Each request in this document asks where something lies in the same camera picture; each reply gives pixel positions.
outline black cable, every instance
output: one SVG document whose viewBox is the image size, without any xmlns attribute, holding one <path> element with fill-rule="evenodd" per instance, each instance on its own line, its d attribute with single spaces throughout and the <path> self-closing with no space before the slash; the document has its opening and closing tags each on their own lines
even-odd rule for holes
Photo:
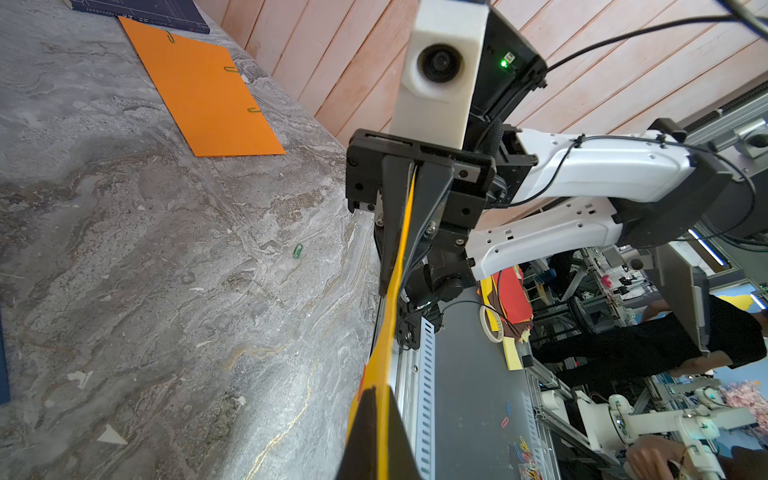
<svg viewBox="0 0 768 480">
<path fill-rule="evenodd" d="M 768 18 L 766 17 L 755 17 L 755 18 L 758 18 L 759 20 L 762 20 L 762 21 L 768 21 Z M 596 50 L 600 47 L 604 47 L 605 45 L 610 45 L 612 43 L 623 41 L 628 38 L 637 37 L 638 35 L 645 35 L 647 33 L 651 33 L 654 31 L 664 30 L 666 28 L 672 28 L 672 27 L 679 27 L 681 25 L 689 25 L 692 23 L 716 23 L 716 22 L 741 22 L 741 20 L 735 15 L 708 15 L 704 17 L 682 18 L 680 20 L 675 20 L 673 22 L 660 23 L 659 25 L 654 25 L 652 27 L 641 28 L 639 30 L 630 31 L 622 35 L 617 35 L 607 40 L 599 41 L 596 44 L 592 44 L 592 45 L 589 45 L 588 47 L 582 48 L 581 50 L 570 54 L 569 56 L 563 58 L 562 60 L 552 65 L 550 68 L 547 69 L 547 72 L 553 71 L 557 67 L 560 67 L 561 65 L 585 53 Z"/>
<path fill-rule="evenodd" d="M 747 210 L 746 214 L 736 222 L 732 227 L 727 228 L 721 232 L 714 233 L 712 235 L 709 235 L 707 237 L 699 237 L 695 240 L 709 240 L 711 238 L 717 238 L 722 236 L 725 233 L 730 232 L 731 230 L 740 227 L 744 222 L 749 219 L 749 217 L 752 215 L 752 213 L 755 211 L 755 207 L 757 206 L 757 189 L 755 188 L 755 184 L 752 182 L 752 179 L 749 178 L 747 174 L 745 174 L 740 168 L 738 168 L 736 165 L 733 164 L 730 160 L 723 157 L 720 154 L 717 154 L 713 151 L 711 151 L 709 148 L 706 147 L 700 147 L 698 145 L 690 145 L 690 144 L 683 144 L 683 143 L 677 143 L 677 142 L 667 142 L 666 140 L 660 140 L 658 138 L 645 138 L 645 137 L 623 137 L 620 135 L 593 135 L 591 137 L 585 137 L 582 139 L 582 142 L 589 141 L 589 140 L 597 140 L 600 138 L 607 138 L 607 139 L 614 139 L 614 140 L 631 140 L 631 141 L 642 141 L 642 142 L 650 142 L 652 144 L 662 144 L 667 145 L 668 147 L 684 147 L 684 148 L 690 148 L 691 150 L 698 150 L 702 151 L 704 153 L 712 154 L 715 157 L 717 157 L 718 160 L 722 161 L 732 169 L 734 169 L 746 182 L 747 186 L 750 188 L 750 193 L 752 194 L 752 199 L 750 201 L 750 208 Z M 650 247 L 637 247 L 637 248 L 654 248 L 658 247 L 659 245 L 654 245 Z"/>
<path fill-rule="evenodd" d="M 504 273 L 504 270 L 499 270 L 498 278 L 496 279 L 496 291 L 498 292 L 499 299 L 502 297 L 502 273 Z"/>
<path fill-rule="evenodd" d="M 768 243 L 766 242 L 759 242 L 757 240 L 749 240 L 747 238 L 734 237 L 733 235 L 729 235 L 727 233 L 723 236 L 727 237 L 729 240 L 733 240 L 734 242 L 745 243 L 746 245 L 753 245 L 755 247 L 768 247 Z"/>
<path fill-rule="evenodd" d="M 531 197 L 526 198 L 525 200 L 520 200 L 519 202 L 515 202 L 513 204 L 507 205 L 505 208 L 509 207 L 518 207 L 522 204 L 526 204 L 527 202 L 534 200 L 536 198 L 539 198 L 551 185 L 554 183 L 554 179 L 558 177 L 558 174 L 560 173 L 560 169 L 563 168 L 563 164 L 565 163 L 565 159 L 568 158 L 568 155 L 571 154 L 571 150 L 573 150 L 574 147 L 577 147 L 581 145 L 581 142 L 591 138 L 591 137 L 585 137 L 583 134 L 579 138 L 574 138 L 573 140 L 569 140 L 571 142 L 570 145 L 568 145 L 568 149 L 565 151 L 565 155 L 563 155 L 563 159 L 560 161 L 560 164 L 558 167 L 554 170 L 554 174 L 552 175 L 552 179 L 549 180 L 549 183 L 544 186 L 539 192 Z"/>
<path fill-rule="evenodd" d="M 507 324 L 507 326 L 509 326 L 509 328 L 513 328 L 512 327 L 512 323 L 509 320 L 507 320 L 507 317 L 502 315 L 502 313 L 499 312 L 497 309 L 493 308 L 492 306 L 485 305 L 483 302 L 478 302 L 478 301 L 475 301 L 475 300 L 459 300 L 458 302 L 449 303 L 448 305 L 445 306 L 445 308 L 442 309 L 442 312 L 440 313 L 440 315 L 445 315 L 445 311 L 447 309 L 451 308 L 454 305 L 459 305 L 460 303 L 474 303 L 476 305 L 484 306 L 488 310 L 491 310 L 492 312 L 495 312 L 496 315 L 499 315 L 504 320 L 504 322 Z"/>
<path fill-rule="evenodd" d="M 382 297 L 379 297 L 379 306 L 376 307 L 376 321 L 373 323 L 373 338 L 371 339 L 371 352 L 368 354 L 370 358 L 373 355 L 373 347 L 376 346 L 376 334 L 379 331 L 379 312 L 382 311 Z"/>
<path fill-rule="evenodd" d="M 747 247 L 746 245 L 743 245 L 741 243 L 735 242 L 735 241 L 731 240 L 727 235 L 723 235 L 722 237 L 720 237 L 720 240 L 722 240 L 725 243 L 728 243 L 732 247 L 736 247 L 738 249 L 745 250 L 747 252 L 768 253 L 768 250 L 755 250 L 753 248 Z"/>
<path fill-rule="evenodd" d="M 747 7 L 735 0 L 717 0 L 717 3 L 721 4 L 723 8 L 731 12 L 733 16 L 738 18 L 749 30 L 754 31 L 765 40 L 768 40 L 768 25 L 761 22 L 760 19 Z"/>
</svg>

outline colorful paper clip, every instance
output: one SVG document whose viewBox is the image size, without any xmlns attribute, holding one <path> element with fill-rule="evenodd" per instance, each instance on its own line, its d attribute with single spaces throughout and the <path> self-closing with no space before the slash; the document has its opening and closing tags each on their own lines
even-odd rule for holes
<svg viewBox="0 0 768 480">
<path fill-rule="evenodd" d="M 518 447 L 518 444 L 515 443 L 515 451 L 518 453 L 518 458 L 520 459 L 520 463 L 525 463 L 525 459 L 523 458 L 523 454 L 520 453 L 520 448 Z"/>
</svg>

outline wooden wall panel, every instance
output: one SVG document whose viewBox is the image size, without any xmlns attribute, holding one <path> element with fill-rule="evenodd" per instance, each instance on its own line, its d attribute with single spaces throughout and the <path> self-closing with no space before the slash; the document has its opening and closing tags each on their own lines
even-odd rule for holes
<svg viewBox="0 0 768 480">
<path fill-rule="evenodd" d="M 520 32 L 539 55 L 548 58 L 598 15 L 611 0 L 550 0 Z"/>
<path fill-rule="evenodd" d="M 495 7 L 509 20 L 509 23 L 513 24 L 515 28 L 520 30 L 525 27 L 531 18 L 534 17 L 541 10 L 541 7 L 546 5 L 548 0 L 501 0 L 495 2 Z"/>
<path fill-rule="evenodd" d="M 253 26 L 245 51 L 250 53 L 268 74 L 275 72 L 277 62 L 301 17 L 307 0 L 266 0 Z"/>
<path fill-rule="evenodd" d="M 197 6 L 202 8 L 217 24 L 221 25 L 224 12 L 227 11 L 229 0 L 197 0 Z"/>
<path fill-rule="evenodd" d="M 395 61 L 387 68 L 384 75 L 368 93 L 366 99 L 362 101 L 352 117 L 336 135 L 342 145 L 346 146 L 349 143 L 349 139 L 358 128 L 381 131 L 392 119 L 397 100 L 397 88 L 400 85 L 402 64 L 405 59 L 406 48 L 403 47 L 395 57 Z"/>
<path fill-rule="evenodd" d="M 611 133 L 642 131 L 659 117 L 685 118 L 757 78 L 766 71 L 768 41 L 756 40 L 715 68 L 666 96 Z"/>
<path fill-rule="evenodd" d="M 298 98 L 320 62 L 353 0 L 310 0 L 272 77 Z"/>
<path fill-rule="evenodd" d="M 765 15 L 768 12 L 768 0 L 752 0 L 748 7 Z M 755 40 L 757 36 L 741 24 L 714 25 L 567 129 L 607 133 L 631 119 L 635 112 L 645 110 Z"/>
<path fill-rule="evenodd" d="M 651 24 L 718 13 L 720 13 L 720 6 L 715 2 L 678 0 L 658 15 Z M 655 68 L 711 27 L 711 24 L 685 25 L 652 35 L 630 38 L 568 85 L 558 96 L 539 108 L 521 125 L 537 130 L 564 131 L 619 89 Z"/>
<path fill-rule="evenodd" d="M 675 0 L 614 0 L 600 12 L 589 25 L 574 35 L 555 53 L 547 58 L 553 65 L 576 51 L 593 45 L 606 38 L 643 28 Z M 519 125 L 531 113 L 550 101 L 574 80 L 597 64 L 602 58 L 618 48 L 620 43 L 606 45 L 582 55 L 547 74 L 547 87 L 534 90 L 518 105 L 507 118 L 512 125 Z"/>
<path fill-rule="evenodd" d="M 317 112 L 317 120 L 338 135 L 347 120 L 406 45 L 417 0 L 392 0 L 357 55 Z"/>
<path fill-rule="evenodd" d="M 312 115 L 320 109 L 388 4 L 389 0 L 355 0 L 298 97 Z"/>
<path fill-rule="evenodd" d="M 264 0 L 230 0 L 221 28 L 239 46 L 245 48 L 263 5 Z"/>
<path fill-rule="evenodd" d="M 768 13 L 768 0 L 748 3 L 753 11 Z M 342 143 L 357 128 L 388 131 L 418 0 L 200 0 L 200 5 L 214 18 L 223 16 L 224 29 Z M 550 65 L 627 31 L 722 13 L 716 2 L 704 0 L 495 0 L 494 5 Z M 641 130 L 660 111 L 681 119 L 715 102 L 729 81 L 733 89 L 768 71 L 764 61 L 749 64 L 764 49 L 754 38 L 742 25 L 699 24 L 608 45 L 550 73 L 549 86 L 527 96 L 508 123 L 603 133 Z M 678 97 L 686 99 L 685 108 Z"/>
</svg>

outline marble table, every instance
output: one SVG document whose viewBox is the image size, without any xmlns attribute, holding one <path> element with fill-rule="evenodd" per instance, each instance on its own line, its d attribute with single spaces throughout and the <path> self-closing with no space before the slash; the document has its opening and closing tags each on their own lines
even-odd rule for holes
<svg viewBox="0 0 768 480">
<path fill-rule="evenodd" d="M 0 478 L 336 471 L 372 218 L 341 145 L 206 19 L 174 34 L 229 49 L 287 155 L 195 157 L 117 19 L 0 4 Z"/>
</svg>

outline dark blue book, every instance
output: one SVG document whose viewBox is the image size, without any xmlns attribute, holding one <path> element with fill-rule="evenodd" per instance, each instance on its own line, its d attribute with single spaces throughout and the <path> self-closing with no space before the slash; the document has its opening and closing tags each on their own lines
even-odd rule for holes
<svg viewBox="0 0 768 480">
<path fill-rule="evenodd" d="M 11 401 L 11 387 L 8 385 L 8 370 L 5 368 L 5 344 L 2 338 L 2 320 L 0 320 L 0 405 Z"/>
<path fill-rule="evenodd" d="M 210 33 L 192 0 L 64 0 L 64 3 L 79 12 L 120 15 L 136 22 Z"/>
</svg>

